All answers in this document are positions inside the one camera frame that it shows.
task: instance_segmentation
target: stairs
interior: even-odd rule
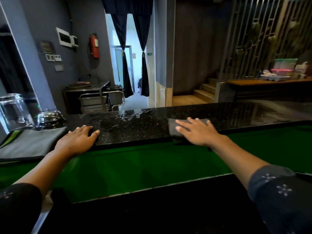
[[[172,97],[172,106],[214,103],[216,79],[210,78],[208,84],[201,84],[199,90],[193,90],[193,95]]]

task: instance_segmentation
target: clear glass container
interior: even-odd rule
[[[0,97],[0,121],[8,134],[12,130],[32,128],[34,122],[21,94]]]

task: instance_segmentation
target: green panel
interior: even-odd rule
[[[230,138],[270,163],[312,173],[311,132],[311,126],[296,126],[236,133]],[[1,165],[0,187],[12,184],[36,165]],[[70,161],[54,187],[64,188],[71,202],[79,202],[230,172],[207,148],[156,143],[83,154]]]

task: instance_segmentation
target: sleeve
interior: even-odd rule
[[[27,183],[11,185],[0,191],[2,233],[31,233],[41,211],[42,195]]]
[[[270,233],[312,233],[312,184],[290,169],[258,169],[248,183],[248,195]]]

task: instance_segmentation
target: red fire extinguisher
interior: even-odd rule
[[[94,58],[99,58],[99,41],[96,33],[90,35],[91,54]]]

